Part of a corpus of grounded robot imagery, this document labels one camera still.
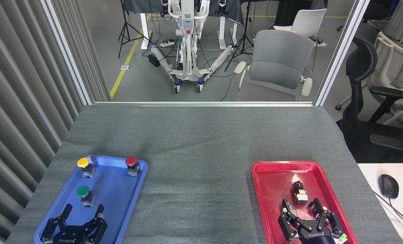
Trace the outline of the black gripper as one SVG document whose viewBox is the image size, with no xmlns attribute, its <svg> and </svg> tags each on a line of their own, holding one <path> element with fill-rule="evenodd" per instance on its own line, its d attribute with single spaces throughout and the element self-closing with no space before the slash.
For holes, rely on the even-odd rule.
<svg viewBox="0 0 403 244">
<path fill-rule="evenodd" d="M 108 227 L 104 217 L 104 206 L 99 204 L 95 216 L 85 223 L 85 228 L 76 225 L 66 225 L 66 220 L 72 210 L 71 204 L 55 218 L 50 218 L 45 225 L 40 240 L 44 244 L 99 244 Z"/>
<path fill-rule="evenodd" d="M 338 215 L 322 206 L 319 198 L 314 198 L 308 204 L 315 215 L 309 223 L 311 230 L 304 228 L 304 220 L 293 213 L 286 199 L 282 199 L 281 204 L 282 212 L 278 223 L 287 241 L 298 238 L 302 244 L 334 244 L 334 238 L 340 238 L 344 234 Z"/>
</svg>

